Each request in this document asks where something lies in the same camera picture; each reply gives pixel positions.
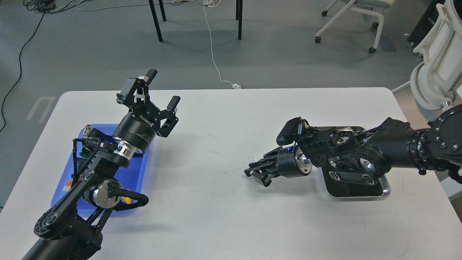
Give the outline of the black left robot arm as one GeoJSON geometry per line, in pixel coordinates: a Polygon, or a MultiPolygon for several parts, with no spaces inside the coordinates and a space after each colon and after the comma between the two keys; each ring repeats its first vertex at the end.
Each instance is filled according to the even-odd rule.
{"type": "Polygon", "coordinates": [[[165,110],[150,100],[149,84],[156,74],[151,69],[127,80],[117,103],[128,113],[112,135],[87,125],[82,137],[73,140],[71,186],[36,222],[39,240],[25,260],[87,260],[101,249],[102,229],[113,211],[149,202],[144,194],[124,189],[114,176],[135,155],[145,153],[156,135],[166,138],[178,123],[179,96],[165,110]]]}

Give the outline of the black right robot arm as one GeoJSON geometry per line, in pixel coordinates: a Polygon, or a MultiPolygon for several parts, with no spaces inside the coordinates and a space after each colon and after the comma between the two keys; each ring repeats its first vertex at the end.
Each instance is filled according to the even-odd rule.
{"type": "Polygon", "coordinates": [[[461,105],[414,130],[388,117],[369,130],[353,127],[315,127],[295,117],[276,138],[278,147],[249,163],[246,176],[267,187],[272,178],[308,176],[312,167],[325,168],[335,181],[373,186],[392,168],[448,171],[461,183],[461,105]]]}

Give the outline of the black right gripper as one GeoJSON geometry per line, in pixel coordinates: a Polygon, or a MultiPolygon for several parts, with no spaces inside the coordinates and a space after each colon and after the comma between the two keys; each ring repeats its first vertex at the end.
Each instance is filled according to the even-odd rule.
{"type": "Polygon", "coordinates": [[[277,147],[263,155],[259,161],[249,163],[244,170],[256,183],[268,187],[273,178],[304,177],[311,173],[313,165],[298,146],[277,147]]]}

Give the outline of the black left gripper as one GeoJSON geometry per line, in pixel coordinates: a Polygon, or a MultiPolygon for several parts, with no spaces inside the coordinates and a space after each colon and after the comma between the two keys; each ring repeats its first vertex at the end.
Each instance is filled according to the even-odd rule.
{"type": "Polygon", "coordinates": [[[137,150],[146,150],[155,135],[166,138],[178,123],[176,107],[180,96],[173,96],[165,110],[150,101],[148,87],[156,74],[157,70],[151,69],[145,76],[129,78],[117,94],[117,103],[128,108],[112,134],[118,143],[124,141],[137,150]]]}

